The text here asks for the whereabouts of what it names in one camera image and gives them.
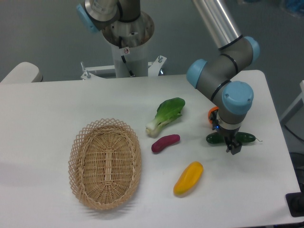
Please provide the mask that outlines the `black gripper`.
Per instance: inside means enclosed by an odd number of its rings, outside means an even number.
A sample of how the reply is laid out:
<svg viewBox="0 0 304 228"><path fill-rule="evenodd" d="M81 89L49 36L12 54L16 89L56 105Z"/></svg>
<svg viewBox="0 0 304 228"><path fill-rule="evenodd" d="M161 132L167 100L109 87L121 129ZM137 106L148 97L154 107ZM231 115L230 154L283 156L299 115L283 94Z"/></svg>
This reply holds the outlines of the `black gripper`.
<svg viewBox="0 0 304 228"><path fill-rule="evenodd" d="M227 123L217 114L216 120L211 125L212 130L216 130L220 135L226 138L226 152L230 152L232 155L235 155L241 151L242 143L237 139L234 139L240 129L240 123Z"/></svg>

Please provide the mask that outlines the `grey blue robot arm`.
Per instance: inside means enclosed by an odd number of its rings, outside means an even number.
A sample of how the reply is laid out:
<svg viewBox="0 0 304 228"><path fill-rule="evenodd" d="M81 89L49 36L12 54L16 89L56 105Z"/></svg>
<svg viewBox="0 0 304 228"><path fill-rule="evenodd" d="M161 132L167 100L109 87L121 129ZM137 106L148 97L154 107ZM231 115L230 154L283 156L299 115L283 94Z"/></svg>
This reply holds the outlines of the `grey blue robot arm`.
<svg viewBox="0 0 304 228"><path fill-rule="evenodd" d="M242 148L237 139L251 108L252 88L233 77L252 64L260 54L259 44L239 31L222 0L196 0L202 17L220 55L213 61L199 59L186 73L187 81L218 107L209 115L212 128L224 138L227 151ZM102 32L112 45L117 77L147 76L149 71L145 44L154 32L154 23L141 10L138 0L85 0L77 5L82 23L91 32Z"/></svg>

